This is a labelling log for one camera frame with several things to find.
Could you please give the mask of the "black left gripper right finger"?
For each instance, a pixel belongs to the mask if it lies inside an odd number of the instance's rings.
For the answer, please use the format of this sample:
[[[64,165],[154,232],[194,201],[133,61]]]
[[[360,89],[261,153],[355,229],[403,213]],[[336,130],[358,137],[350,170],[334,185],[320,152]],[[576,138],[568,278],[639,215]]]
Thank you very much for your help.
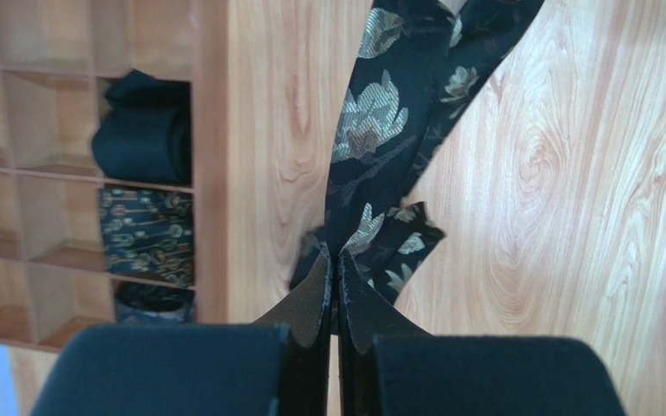
[[[545,336],[437,336],[337,266],[346,415],[621,415],[612,379],[586,343]]]

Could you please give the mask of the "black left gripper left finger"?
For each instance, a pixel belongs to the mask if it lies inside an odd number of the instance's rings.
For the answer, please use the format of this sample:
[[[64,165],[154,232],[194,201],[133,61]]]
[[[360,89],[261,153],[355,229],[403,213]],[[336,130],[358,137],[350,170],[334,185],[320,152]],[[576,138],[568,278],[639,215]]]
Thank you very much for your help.
[[[249,324],[111,324],[61,351],[35,415],[324,415],[330,260]]]

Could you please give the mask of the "black floral necktie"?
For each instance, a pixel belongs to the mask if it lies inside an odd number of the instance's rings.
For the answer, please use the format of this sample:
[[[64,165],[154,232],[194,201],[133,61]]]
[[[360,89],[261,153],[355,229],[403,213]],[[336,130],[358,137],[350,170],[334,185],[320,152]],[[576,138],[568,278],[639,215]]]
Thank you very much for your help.
[[[321,250],[348,252],[363,280],[396,300],[445,236],[408,195],[541,6],[372,4],[336,127],[325,220],[304,235],[291,288]]]

